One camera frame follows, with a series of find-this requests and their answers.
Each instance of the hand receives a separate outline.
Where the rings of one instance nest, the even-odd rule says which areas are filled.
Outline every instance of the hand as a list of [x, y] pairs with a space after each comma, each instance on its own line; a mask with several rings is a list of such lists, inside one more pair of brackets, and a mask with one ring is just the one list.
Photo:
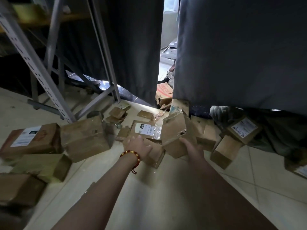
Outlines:
[[203, 150], [203, 148], [200, 145], [195, 147], [193, 144], [190, 143], [190, 141], [188, 141], [185, 138], [180, 138], [179, 140], [182, 143], [184, 143], [185, 146], [187, 147], [188, 154], [189, 154], [189, 157], [190, 157], [191, 161], [205, 160], [205, 158], [204, 158], [204, 150]]
[[137, 152], [140, 155], [141, 161], [147, 157], [150, 151], [153, 149], [151, 145], [146, 146], [144, 144], [143, 138], [141, 135], [136, 138], [133, 136], [128, 140], [127, 150], [132, 150]]

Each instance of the shoe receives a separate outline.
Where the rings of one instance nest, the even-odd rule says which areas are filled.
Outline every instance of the shoe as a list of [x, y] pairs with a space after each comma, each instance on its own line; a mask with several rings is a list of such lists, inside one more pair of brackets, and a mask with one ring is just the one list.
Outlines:
[[170, 87], [174, 88], [175, 71], [173, 72], [166, 71], [166, 72], [167, 72], [166, 78], [169, 78], [168, 84], [170, 85]]

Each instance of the left hand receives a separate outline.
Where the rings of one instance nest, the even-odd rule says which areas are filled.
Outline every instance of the left hand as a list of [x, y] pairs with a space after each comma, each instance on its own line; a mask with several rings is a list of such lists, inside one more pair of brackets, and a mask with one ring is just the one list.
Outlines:
[[146, 146], [144, 144], [143, 138], [141, 135], [136, 138], [133, 136], [130, 140], [128, 140], [127, 150], [132, 150], [137, 152], [140, 155], [141, 161], [147, 157], [150, 151], [153, 149], [151, 145]]

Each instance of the tiled floor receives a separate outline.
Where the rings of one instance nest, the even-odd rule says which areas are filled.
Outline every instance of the tiled floor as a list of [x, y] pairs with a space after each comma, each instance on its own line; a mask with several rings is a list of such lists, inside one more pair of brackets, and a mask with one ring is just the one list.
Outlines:
[[[76, 96], [80, 100], [80, 96], [84, 95], [76, 89], [68, 89], [67, 92], [67, 102], [71, 107], [75, 105], [73, 99]], [[26, 99], [0, 89], [0, 145], [10, 131], [17, 128], [52, 122], [66, 124], [59, 116], [34, 110], [26, 104]], [[131, 125], [134, 119], [143, 120], [136, 117], [140, 110], [158, 111], [137, 103], [131, 105], [123, 125]], [[115, 142], [111, 150], [74, 163], [63, 183], [48, 185], [25, 229], [52, 228], [90, 184], [115, 163], [117, 153], [122, 150], [122, 144]], [[210, 153], [205, 152], [207, 160], [209, 156]], [[286, 171], [281, 156], [244, 146], [226, 170], [210, 160], [209, 163], [278, 229], [306, 229], [307, 180]], [[0, 166], [1, 171], [7, 172], [9, 168]], [[200, 201], [203, 194], [201, 187], [199, 180], [192, 175], [186, 158], [173, 159], [165, 155], [157, 170], [141, 163], [137, 175], [128, 176], [107, 229], [215, 229], [210, 210]]]

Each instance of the gray curtain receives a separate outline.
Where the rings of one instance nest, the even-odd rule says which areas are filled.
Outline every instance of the gray curtain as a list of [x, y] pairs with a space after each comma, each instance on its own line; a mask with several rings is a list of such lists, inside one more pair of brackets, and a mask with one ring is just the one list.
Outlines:
[[[117, 83], [154, 104], [164, 0], [100, 0]], [[64, 55], [88, 76], [106, 80], [91, 20], [61, 24]]]
[[181, 0], [174, 98], [307, 115], [306, 0]]

